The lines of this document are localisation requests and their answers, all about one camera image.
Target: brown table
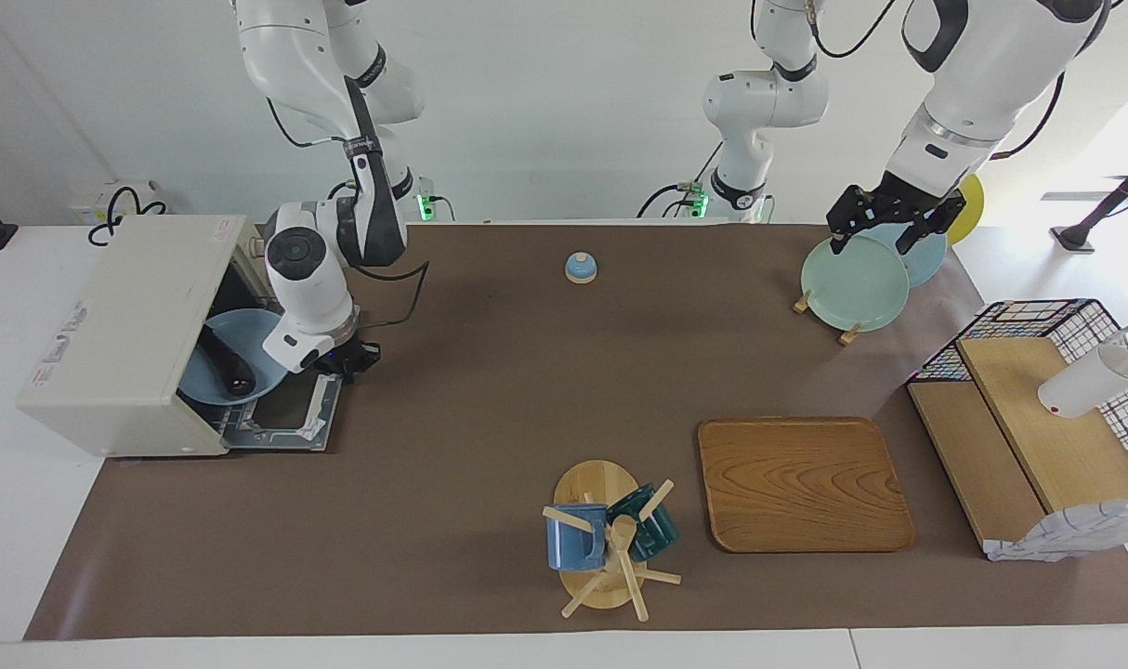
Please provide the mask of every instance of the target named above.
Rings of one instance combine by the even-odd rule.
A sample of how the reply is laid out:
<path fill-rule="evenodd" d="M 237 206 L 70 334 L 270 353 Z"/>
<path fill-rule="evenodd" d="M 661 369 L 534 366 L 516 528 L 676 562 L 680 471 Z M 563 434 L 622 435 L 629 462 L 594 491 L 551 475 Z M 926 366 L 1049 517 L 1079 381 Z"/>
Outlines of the brown table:
<path fill-rule="evenodd" d="M 823 228 L 416 228 L 418 313 L 342 398 L 325 454 L 107 461 L 26 639 L 481 634 L 1128 623 L 1128 555 L 985 561 L 905 378 L 980 306 L 957 258 L 899 322 L 843 349 L 791 314 Z M 563 276 L 573 250 L 597 282 Z M 407 287 L 355 282 L 372 317 Z M 878 422 L 917 530 L 892 555 L 730 555 L 695 444 L 714 416 Z M 682 538 L 651 622 L 582 609 L 546 565 L 540 508 L 608 458 L 675 479 Z M 451 516 L 459 513 L 459 519 Z"/>

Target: green plate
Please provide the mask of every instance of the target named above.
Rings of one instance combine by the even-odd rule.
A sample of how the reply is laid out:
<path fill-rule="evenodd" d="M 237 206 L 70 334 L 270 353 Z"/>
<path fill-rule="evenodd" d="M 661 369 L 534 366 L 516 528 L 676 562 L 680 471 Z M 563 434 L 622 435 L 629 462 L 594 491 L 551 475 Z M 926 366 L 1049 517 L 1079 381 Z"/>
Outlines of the green plate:
<path fill-rule="evenodd" d="M 861 332 L 885 327 L 907 308 L 911 280 L 899 254 L 882 241 L 853 237 L 840 255 L 830 240 L 816 246 L 803 263 L 801 283 L 811 291 L 808 306 L 836 329 L 862 324 Z"/>

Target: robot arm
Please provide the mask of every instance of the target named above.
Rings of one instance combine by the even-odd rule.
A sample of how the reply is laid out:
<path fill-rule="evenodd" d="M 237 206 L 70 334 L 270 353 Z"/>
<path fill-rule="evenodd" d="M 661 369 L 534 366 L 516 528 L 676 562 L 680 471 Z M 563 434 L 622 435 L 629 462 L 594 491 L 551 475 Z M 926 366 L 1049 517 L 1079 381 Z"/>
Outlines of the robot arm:
<path fill-rule="evenodd" d="M 1092 43 L 1109 0 L 914 0 L 904 42 L 935 86 L 873 192 L 849 186 L 828 212 L 832 249 L 881 223 L 911 223 L 900 253 L 945 234 L 955 191 L 985 165 L 1020 114 Z"/>
<path fill-rule="evenodd" d="M 814 11 L 823 8 L 820 1 Z M 804 0 L 763 0 L 755 12 L 756 43 L 772 59 L 769 71 L 733 71 L 704 90 L 704 114 L 725 141 L 710 173 L 710 215 L 754 220 L 775 149 L 767 127 L 819 123 L 828 108 L 828 83 L 816 69 L 816 43 Z"/>
<path fill-rule="evenodd" d="M 373 97 L 394 122 L 416 117 L 423 102 L 411 71 L 387 67 L 360 9 L 345 0 L 237 0 L 235 9 L 250 80 L 343 140 L 356 184 L 355 196 L 288 203 L 272 215 L 267 278 L 284 314 L 263 349 L 292 371 L 320 361 L 352 377 L 368 364 L 369 351 L 356 338 L 360 309 L 342 267 L 389 266 L 407 241 L 382 156 L 393 135 L 374 127 L 361 88 L 381 86 Z M 389 173 L 402 171 L 409 187 L 409 170 L 391 160 Z"/>

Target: transparent bottle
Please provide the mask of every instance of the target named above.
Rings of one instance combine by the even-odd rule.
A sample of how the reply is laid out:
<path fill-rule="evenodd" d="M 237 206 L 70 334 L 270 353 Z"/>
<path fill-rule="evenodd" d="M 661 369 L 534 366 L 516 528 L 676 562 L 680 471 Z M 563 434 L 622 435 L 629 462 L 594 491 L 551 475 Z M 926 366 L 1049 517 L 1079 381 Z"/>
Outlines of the transparent bottle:
<path fill-rule="evenodd" d="M 1128 326 L 1074 361 L 1039 388 L 1039 402 L 1052 414 L 1081 419 L 1128 390 Z"/>

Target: white backdrop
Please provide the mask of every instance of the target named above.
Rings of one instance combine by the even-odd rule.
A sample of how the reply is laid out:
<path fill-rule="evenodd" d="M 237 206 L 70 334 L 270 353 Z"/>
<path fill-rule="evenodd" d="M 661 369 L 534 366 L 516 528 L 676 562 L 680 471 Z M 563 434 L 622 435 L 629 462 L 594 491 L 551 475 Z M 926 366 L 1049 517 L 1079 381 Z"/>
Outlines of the white backdrop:
<path fill-rule="evenodd" d="M 852 44 L 882 5 L 836 2 L 825 39 Z M 717 141 L 705 82 L 768 67 L 748 6 L 373 0 L 365 11 L 426 90 L 424 117 L 397 127 L 412 164 L 462 219 L 501 220 L 629 217 L 654 187 L 693 177 Z M 822 220 L 843 187 L 882 174 L 932 83 L 905 54 L 904 8 L 861 54 L 822 60 L 822 124 L 772 132 L 777 219 Z M 993 213 L 1037 200 L 1126 100 L 1128 2 L 1074 65 L 1037 148 L 982 174 Z M 0 0 L 5 218 L 70 223 L 71 184 L 106 176 L 156 178 L 182 211 L 263 218 L 342 175 L 340 148 L 296 150 L 272 126 L 224 0 Z"/>

